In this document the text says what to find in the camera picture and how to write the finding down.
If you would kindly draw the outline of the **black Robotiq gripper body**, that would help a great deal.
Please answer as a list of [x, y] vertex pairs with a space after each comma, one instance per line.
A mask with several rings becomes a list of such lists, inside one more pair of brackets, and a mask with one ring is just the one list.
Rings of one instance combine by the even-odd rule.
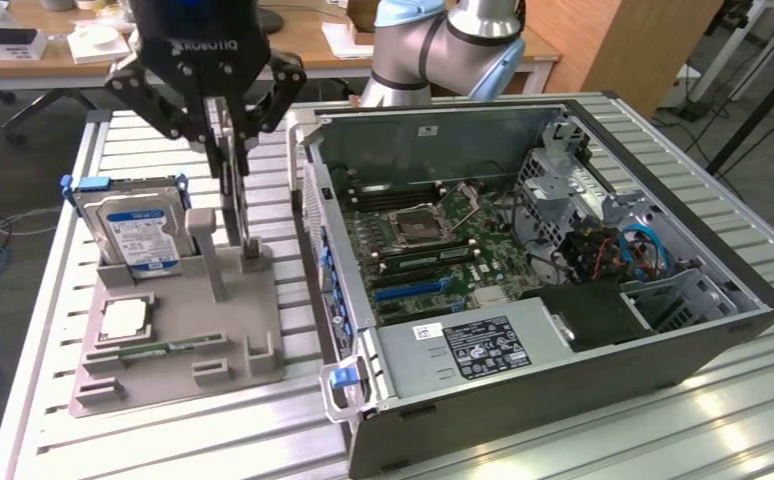
[[152, 102], [152, 73], [187, 100], [241, 102], [269, 59], [256, 1], [132, 1], [139, 34], [125, 101]]

